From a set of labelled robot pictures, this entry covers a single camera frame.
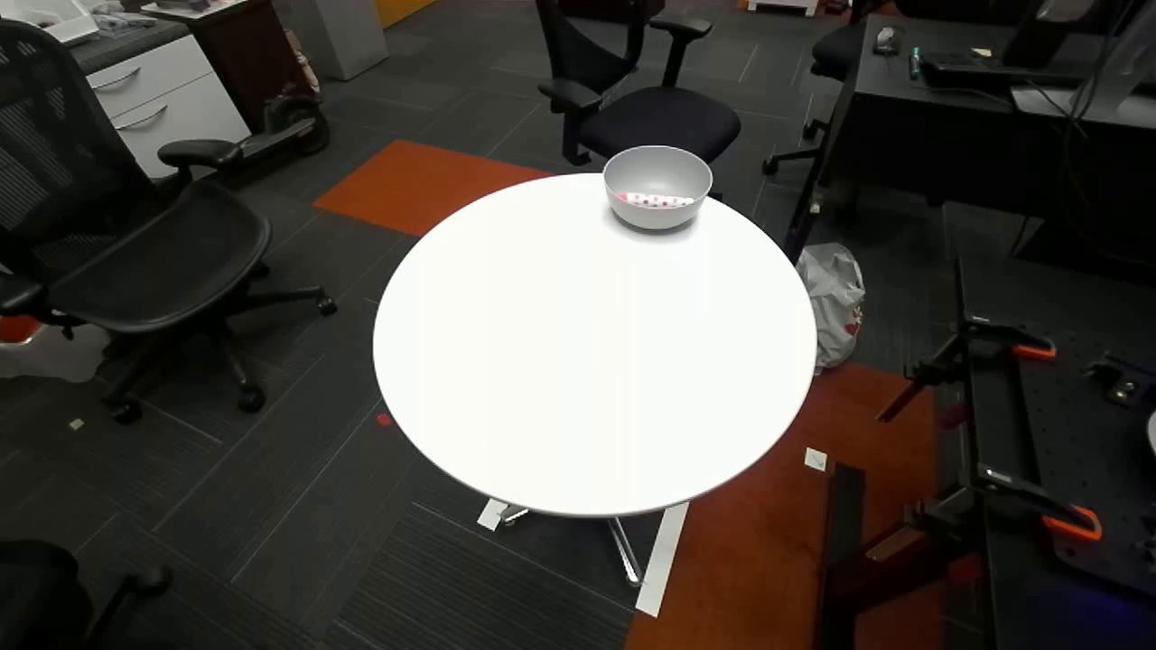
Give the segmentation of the red and white marker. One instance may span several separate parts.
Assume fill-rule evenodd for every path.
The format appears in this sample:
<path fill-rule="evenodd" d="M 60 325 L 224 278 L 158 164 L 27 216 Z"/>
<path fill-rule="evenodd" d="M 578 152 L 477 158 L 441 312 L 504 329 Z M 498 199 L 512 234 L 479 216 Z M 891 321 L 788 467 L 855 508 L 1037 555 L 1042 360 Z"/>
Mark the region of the red and white marker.
<path fill-rule="evenodd" d="M 636 209 L 688 209 L 697 199 L 688 195 L 647 195 L 647 193 L 610 193 L 614 207 L 636 207 Z"/>

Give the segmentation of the grey metal bowl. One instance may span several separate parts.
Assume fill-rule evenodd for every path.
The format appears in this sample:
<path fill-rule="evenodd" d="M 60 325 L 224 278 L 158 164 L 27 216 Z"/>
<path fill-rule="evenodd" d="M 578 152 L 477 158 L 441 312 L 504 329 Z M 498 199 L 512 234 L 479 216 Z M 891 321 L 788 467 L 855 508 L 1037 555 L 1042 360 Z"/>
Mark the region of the grey metal bowl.
<path fill-rule="evenodd" d="M 604 188 L 610 215 L 638 232 L 677 232 L 697 216 L 714 183 L 713 168 L 677 146 L 623 150 L 604 164 Z M 697 199 L 688 209 L 636 209 L 614 207 L 610 193 L 688 195 Z"/>

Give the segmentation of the white table base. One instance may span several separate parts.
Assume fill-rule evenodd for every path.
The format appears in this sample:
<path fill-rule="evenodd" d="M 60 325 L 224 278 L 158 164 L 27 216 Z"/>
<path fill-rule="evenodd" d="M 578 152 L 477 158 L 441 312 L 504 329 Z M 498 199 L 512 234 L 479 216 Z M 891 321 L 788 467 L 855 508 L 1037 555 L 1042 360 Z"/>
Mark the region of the white table base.
<path fill-rule="evenodd" d="M 477 528 L 485 530 L 512 528 L 529 514 L 531 514 L 529 507 L 488 498 L 477 514 Z M 688 517 L 691 517 L 691 501 L 663 508 L 659 530 L 647 551 L 625 528 L 625 517 L 608 520 L 625 582 L 636 590 L 636 614 L 642 619 L 663 619 L 663 606 L 677 573 Z"/>

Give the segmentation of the black cushioned office chair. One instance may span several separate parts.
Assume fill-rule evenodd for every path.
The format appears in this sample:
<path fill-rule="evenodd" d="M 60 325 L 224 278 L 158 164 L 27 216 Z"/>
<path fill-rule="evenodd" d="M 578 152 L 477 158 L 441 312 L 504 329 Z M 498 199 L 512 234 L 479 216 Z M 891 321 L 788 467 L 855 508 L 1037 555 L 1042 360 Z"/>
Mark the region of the black cushioned office chair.
<path fill-rule="evenodd" d="M 632 146 L 677 146 L 719 158 L 740 133 L 740 117 L 681 85 L 682 57 L 713 27 L 705 17 L 664 17 L 664 0 L 534 0 L 547 41 L 549 80 L 538 96 L 565 118 L 565 157 L 590 164 Z M 659 87 L 610 99 L 636 73 L 642 37 L 667 37 Z"/>

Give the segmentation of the white plastic bag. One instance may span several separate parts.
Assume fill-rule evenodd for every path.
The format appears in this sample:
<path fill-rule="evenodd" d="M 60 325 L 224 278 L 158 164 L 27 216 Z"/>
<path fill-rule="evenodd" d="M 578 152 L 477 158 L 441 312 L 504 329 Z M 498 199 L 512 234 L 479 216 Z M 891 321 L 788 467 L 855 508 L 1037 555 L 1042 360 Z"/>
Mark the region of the white plastic bag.
<path fill-rule="evenodd" d="M 837 370 L 862 331 L 862 266 L 842 242 L 820 242 L 802 248 L 797 276 L 815 317 L 815 370 Z"/>

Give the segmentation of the small white floor tag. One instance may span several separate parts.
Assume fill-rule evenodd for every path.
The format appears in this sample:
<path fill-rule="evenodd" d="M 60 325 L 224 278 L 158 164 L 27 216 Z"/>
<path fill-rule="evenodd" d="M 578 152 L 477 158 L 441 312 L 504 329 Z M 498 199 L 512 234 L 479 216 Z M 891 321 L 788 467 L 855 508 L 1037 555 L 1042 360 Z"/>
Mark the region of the small white floor tag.
<path fill-rule="evenodd" d="M 805 448 L 805 467 L 815 471 L 815 473 L 824 473 L 824 471 L 829 471 L 829 453 Z"/>

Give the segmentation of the black mesh office chair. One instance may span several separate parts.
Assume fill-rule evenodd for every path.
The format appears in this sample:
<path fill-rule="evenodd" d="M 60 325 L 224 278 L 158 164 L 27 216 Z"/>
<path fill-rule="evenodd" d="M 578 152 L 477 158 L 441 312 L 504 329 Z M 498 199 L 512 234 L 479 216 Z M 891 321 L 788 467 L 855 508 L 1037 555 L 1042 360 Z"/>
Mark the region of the black mesh office chair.
<path fill-rule="evenodd" d="M 164 158 L 182 188 L 158 193 L 106 117 L 77 56 L 52 34 L 0 23 L 0 263 L 4 313 L 74 335 L 106 329 L 128 376 L 106 395 L 121 423 L 135 384 L 183 335 L 205 335 L 240 378 L 234 405 L 263 408 L 263 387 L 230 343 L 230 317 L 270 303 L 334 313 L 321 285 L 253 292 L 270 224 L 217 179 L 246 157 L 227 141 L 172 141 Z"/>

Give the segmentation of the white drawer cabinet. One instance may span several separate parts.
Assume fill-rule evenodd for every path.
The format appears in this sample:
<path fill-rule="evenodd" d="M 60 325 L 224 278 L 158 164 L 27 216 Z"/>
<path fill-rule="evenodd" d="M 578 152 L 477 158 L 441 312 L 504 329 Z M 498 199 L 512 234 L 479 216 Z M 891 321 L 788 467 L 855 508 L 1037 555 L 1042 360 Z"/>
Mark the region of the white drawer cabinet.
<path fill-rule="evenodd" d="M 82 43 L 77 61 L 151 181 L 172 179 L 172 168 L 158 158 L 169 141 L 242 141 L 249 133 L 196 37 L 131 47 L 113 61 L 100 61 L 97 47 Z"/>

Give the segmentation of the black desk with items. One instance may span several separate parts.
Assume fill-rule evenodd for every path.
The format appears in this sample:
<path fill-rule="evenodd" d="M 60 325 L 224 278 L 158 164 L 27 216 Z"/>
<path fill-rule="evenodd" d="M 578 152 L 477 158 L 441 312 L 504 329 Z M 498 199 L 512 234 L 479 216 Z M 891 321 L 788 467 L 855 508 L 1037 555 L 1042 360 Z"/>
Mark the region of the black desk with items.
<path fill-rule="evenodd" d="M 1103 27 L 866 14 L 836 29 L 842 96 L 784 245 L 802 252 L 829 181 L 1063 224 L 1151 256 L 1151 3 Z"/>

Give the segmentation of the orange handled clamp upper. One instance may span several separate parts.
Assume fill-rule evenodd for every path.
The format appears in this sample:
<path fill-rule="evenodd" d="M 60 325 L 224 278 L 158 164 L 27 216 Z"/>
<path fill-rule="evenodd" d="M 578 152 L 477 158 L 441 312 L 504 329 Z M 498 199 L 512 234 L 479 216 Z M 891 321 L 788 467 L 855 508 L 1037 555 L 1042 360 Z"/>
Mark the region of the orange handled clamp upper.
<path fill-rule="evenodd" d="M 906 370 L 906 387 L 880 408 L 880 423 L 891 423 L 920 389 L 964 378 L 980 348 L 995 348 L 997 356 L 1029 365 L 1053 365 L 1059 359 L 1059 348 L 1048 335 L 967 313 L 925 360 Z"/>

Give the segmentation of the orange handled clamp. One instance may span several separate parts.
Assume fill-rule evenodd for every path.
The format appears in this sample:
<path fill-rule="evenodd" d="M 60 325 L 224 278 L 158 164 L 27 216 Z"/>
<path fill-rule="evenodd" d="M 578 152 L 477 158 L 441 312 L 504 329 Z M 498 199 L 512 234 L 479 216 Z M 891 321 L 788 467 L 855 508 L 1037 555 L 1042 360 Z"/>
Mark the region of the orange handled clamp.
<path fill-rule="evenodd" d="M 1097 545 L 1103 517 L 1091 507 L 1066 501 L 1048 487 L 980 461 L 967 480 L 932 501 L 911 508 L 911 525 L 930 540 L 964 545 L 980 534 L 986 501 L 1017 507 L 1037 520 L 1054 543 Z"/>
<path fill-rule="evenodd" d="M 997 356 L 1029 365 L 1053 365 L 1059 359 L 1059 348 L 1048 335 L 967 313 L 925 360 L 906 370 L 906 387 L 880 408 L 880 423 L 891 423 L 920 389 L 964 378 L 980 348 L 995 348 Z"/>

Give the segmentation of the orange handled clamp lower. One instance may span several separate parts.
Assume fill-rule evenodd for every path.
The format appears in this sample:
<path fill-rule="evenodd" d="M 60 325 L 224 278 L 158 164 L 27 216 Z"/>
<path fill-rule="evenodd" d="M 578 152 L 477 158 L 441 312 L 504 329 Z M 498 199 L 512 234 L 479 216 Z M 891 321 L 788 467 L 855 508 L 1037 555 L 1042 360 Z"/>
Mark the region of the orange handled clamp lower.
<path fill-rule="evenodd" d="M 911 508 L 911 525 L 930 540 L 964 545 L 980 534 L 986 501 L 1017 507 L 1037 520 L 1054 543 L 1097 545 L 1103 517 L 1091 507 L 1066 501 L 1048 487 L 980 461 L 967 480 L 932 501 Z"/>

